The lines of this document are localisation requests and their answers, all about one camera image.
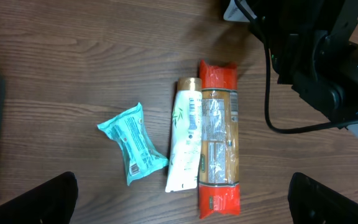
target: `wood grain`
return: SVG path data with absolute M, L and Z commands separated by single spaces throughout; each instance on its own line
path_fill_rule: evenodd
M 358 140 L 337 129 L 271 132 L 262 44 L 219 11 L 216 0 L 0 0 L 0 204 L 67 170 L 80 191 L 72 223 L 291 223 L 294 172 L 358 203 Z M 141 102 L 147 132 L 167 156 L 175 82 L 196 76 L 201 58 L 239 64 L 238 217 L 199 220 L 195 189 L 164 192 L 166 169 L 126 186 L 118 145 L 96 129 Z M 276 78 L 276 126 L 325 121 Z

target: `teal wet wipes package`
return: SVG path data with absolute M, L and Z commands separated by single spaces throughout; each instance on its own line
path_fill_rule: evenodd
M 146 133 L 140 103 L 99 124 L 98 128 L 121 148 L 127 185 L 168 165 L 168 159 L 155 150 Z

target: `spaghetti package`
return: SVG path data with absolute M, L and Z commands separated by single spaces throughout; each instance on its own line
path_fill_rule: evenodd
M 201 61 L 203 135 L 199 172 L 200 218 L 240 214 L 237 67 Z

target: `black wire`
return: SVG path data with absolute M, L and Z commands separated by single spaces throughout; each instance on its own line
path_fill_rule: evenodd
M 266 59 L 265 120 L 266 120 L 267 126 L 271 130 L 273 130 L 277 133 L 281 133 L 281 134 L 300 134 L 300 133 L 307 133 L 310 131 L 319 131 L 319 130 L 324 130 L 324 129 L 329 129 L 329 128 L 344 128 L 351 124 L 358 124 L 358 118 L 357 118 L 357 119 L 352 119 L 349 121 L 341 121 L 341 122 L 337 122 L 337 123 L 328 122 L 328 123 L 305 126 L 305 127 L 301 127 L 301 128 L 291 128 L 291 129 L 280 129 L 280 128 L 276 128 L 275 126 L 273 126 L 272 122 L 270 121 L 270 115 L 269 115 L 270 53 L 269 53 L 268 40 L 266 39 L 266 36 L 264 35 L 262 30 L 256 23 L 255 19 L 246 11 L 246 9 L 241 5 L 239 0 L 234 0 L 234 3 L 239 8 L 239 10 L 243 13 L 243 15 L 245 15 L 245 17 L 249 20 L 252 28 L 254 28 L 254 30 L 256 32 L 258 32 L 258 34 L 262 40 L 262 43 L 264 45 L 265 59 Z

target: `white tube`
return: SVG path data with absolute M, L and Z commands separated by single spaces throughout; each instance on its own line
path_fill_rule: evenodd
M 171 155 L 166 192 L 197 187 L 201 154 L 202 98 L 199 78 L 181 78 L 172 113 Z

